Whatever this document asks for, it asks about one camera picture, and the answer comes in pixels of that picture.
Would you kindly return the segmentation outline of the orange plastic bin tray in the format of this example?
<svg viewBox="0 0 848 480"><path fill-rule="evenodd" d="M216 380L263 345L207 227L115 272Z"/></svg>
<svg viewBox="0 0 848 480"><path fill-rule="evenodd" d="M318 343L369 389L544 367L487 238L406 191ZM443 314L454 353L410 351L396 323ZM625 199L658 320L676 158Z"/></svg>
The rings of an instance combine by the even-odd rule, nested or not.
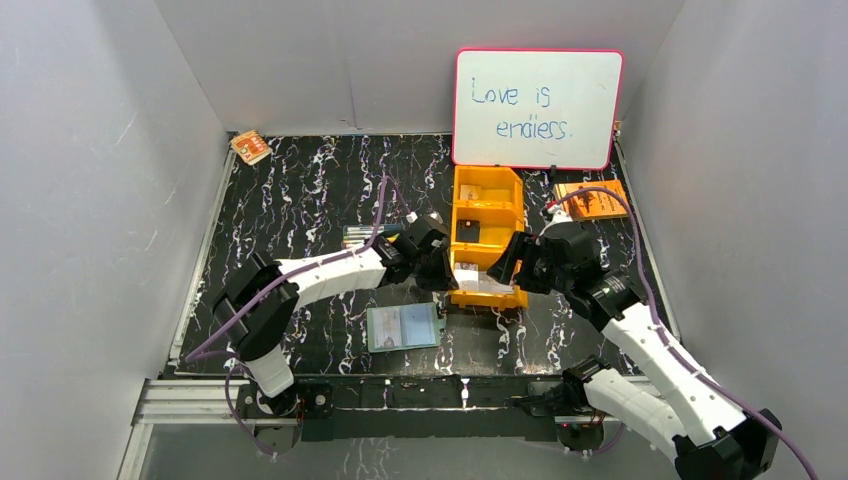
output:
<svg viewBox="0 0 848 480"><path fill-rule="evenodd" d="M479 185L479 201L458 199L463 184ZM456 224L460 219L477 220L481 225L479 243L459 243L455 240ZM480 271L487 270L501 256L511 236L525 228L523 181L509 167L458 166L454 171L454 189L451 210L450 265L477 264ZM488 294L462 291L459 287L449 292L451 303L460 308L487 307L498 311L521 309L528 306L526 292L514 287L514 293Z"/></svg>

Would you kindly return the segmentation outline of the pink framed whiteboard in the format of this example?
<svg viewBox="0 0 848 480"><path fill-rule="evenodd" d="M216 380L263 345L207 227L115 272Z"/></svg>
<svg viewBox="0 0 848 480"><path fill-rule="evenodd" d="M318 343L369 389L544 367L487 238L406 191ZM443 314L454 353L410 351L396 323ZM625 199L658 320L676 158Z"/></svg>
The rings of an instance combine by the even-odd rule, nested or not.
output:
<svg viewBox="0 0 848 480"><path fill-rule="evenodd" d="M454 163L604 169L624 66L624 54L613 49L459 50Z"/></svg>

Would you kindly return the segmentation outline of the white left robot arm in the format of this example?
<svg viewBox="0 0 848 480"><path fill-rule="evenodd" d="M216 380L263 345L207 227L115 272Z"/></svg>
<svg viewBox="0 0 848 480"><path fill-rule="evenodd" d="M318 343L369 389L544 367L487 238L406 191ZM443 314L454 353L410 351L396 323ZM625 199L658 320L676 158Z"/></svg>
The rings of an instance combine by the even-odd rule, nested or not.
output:
<svg viewBox="0 0 848 480"><path fill-rule="evenodd" d="M319 300L413 279L428 291L448 291L449 229L431 216L413 217L396 235L378 233L364 245L287 262L255 254L212 303L220 334L229 338L275 416L294 411L299 391L281 342L292 315Z"/></svg>

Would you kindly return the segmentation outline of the black mounting base rail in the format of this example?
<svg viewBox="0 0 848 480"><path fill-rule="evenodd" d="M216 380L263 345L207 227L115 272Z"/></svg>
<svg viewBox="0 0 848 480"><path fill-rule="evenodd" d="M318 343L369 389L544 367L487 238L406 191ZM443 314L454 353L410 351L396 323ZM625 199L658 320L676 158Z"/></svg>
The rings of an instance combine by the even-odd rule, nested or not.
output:
<svg viewBox="0 0 848 480"><path fill-rule="evenodd" d="M617 431L567 397L559 375L301 375L276 397L250 381L234 403L242 420L293 427L306 442L505 437L590 450Z"/></svg>

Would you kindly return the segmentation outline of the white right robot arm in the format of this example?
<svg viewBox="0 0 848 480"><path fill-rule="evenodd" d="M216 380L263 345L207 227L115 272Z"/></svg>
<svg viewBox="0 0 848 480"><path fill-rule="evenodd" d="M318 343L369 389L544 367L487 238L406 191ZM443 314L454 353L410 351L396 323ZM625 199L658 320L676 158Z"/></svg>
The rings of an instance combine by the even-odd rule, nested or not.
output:
<svg viewBox="0 0 848 480"><path fill-rule="evenodd" d="M754 479L772 466L780 429L775 417L712 388L705 369L653 318L641 282L603 267L581 225L552 224L539 235L514 232L487 273L530 293L562 294L656 390L650 394L590 357L565 370L559 386L530 400L612 415L666 455L682 479Z"/></svg>

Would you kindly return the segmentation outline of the white silver card stack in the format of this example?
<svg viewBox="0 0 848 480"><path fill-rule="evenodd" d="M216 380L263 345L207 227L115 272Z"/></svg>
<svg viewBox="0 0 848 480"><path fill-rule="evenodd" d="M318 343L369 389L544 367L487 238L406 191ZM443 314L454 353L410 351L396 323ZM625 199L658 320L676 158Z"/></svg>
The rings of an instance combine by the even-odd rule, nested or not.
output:
<svg viewBox="0 0 848 480"><path fill-rule="evenodd" d="M514 293L512 286L497 282L485 270L480 271L477 264L455 263L453 275L462 291L505 295Z"/></svg>

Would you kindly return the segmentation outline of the coloured marker pen set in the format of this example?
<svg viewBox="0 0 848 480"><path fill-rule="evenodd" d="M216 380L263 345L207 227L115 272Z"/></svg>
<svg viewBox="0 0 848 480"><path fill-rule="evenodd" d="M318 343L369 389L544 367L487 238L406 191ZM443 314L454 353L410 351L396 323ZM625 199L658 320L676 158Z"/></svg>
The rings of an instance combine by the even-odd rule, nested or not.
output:
<svg viewBox="0 0 848 480"><path fill-rule="evenodd" d="M374 230L378 234L387 233L392 237L397 235L402 229L403 226L401 224L381 224L377 228L374 228L373 225L346 225L343 227L342 245L344 248L364 245Z"/></svg>

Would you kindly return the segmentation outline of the gold VIP card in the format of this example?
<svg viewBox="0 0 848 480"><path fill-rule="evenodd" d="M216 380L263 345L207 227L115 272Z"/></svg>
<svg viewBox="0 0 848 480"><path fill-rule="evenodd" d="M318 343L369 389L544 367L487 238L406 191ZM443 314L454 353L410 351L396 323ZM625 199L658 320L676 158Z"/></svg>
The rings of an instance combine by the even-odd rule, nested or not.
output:
<svg viewBox="0 0 848 480"><path fill-rule="evenodd" d="M482 188L479 185L463 184L459 187L458 199L462 201L479 201L482 198Z"/></svg>

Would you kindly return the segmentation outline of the small orange card pack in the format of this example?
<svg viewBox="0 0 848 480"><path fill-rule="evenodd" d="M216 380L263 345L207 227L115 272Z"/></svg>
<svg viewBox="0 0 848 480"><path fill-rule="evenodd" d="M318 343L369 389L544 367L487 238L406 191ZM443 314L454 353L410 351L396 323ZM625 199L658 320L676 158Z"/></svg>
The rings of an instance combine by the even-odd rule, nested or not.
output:
<svg viewBox="0 0 848 480"><path fill-rule="evenodd" d="M256 130L235 135L230 140L232 149L246 165L255 165L271 154L271 148Z"/></svg>

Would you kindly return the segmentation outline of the black VIP card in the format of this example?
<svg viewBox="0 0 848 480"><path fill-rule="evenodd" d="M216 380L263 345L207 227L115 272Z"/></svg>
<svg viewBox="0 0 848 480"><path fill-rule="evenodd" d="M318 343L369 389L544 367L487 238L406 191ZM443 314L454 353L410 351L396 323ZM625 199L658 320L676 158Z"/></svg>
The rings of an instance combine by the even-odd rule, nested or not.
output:
<svg viewBox="0 0 848 480"><path fill-rule="evenodd" d="M477 220L460 219L456 224L455 240L459 243L479 243L481 225Z"/></svg>

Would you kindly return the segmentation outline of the aluminium frame rail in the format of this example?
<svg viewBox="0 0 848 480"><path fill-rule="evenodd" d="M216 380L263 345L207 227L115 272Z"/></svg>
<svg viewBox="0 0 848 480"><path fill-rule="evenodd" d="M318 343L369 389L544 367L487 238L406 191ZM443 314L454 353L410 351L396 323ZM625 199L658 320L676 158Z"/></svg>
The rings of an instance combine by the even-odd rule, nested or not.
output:
<svg viewBox="0 0 848 480"><path fill-rule="evenodd" d="M242 420L235 410L234 399L245 379L225 382L222 379L153 380L142 390L133 418L133 427L126 448L119 478L138 479L142 475L145 457L157 426L224 426L236 428ZM301 440L293 427L262 427L246 422L249 431L283 453Z"/></svg>

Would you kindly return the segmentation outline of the orange booklet with black figure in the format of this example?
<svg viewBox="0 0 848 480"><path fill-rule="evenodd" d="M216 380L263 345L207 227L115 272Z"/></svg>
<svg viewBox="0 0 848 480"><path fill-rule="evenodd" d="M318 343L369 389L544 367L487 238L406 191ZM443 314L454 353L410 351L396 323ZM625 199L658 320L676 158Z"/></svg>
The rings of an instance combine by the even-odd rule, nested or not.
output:
<svg viewBox="0 0 848 480"><path fill-rule="evenodd" d="M559 183L554 186L555 198L559 199L573 192L591 187L604 188L612 191L622 200L627 201L623 183L618 179L587 181L574 183ZM572 197L564 203L563 209L574 220L605 220L625 218L628 216L621 203L609 194L589 191Z"/></svg>

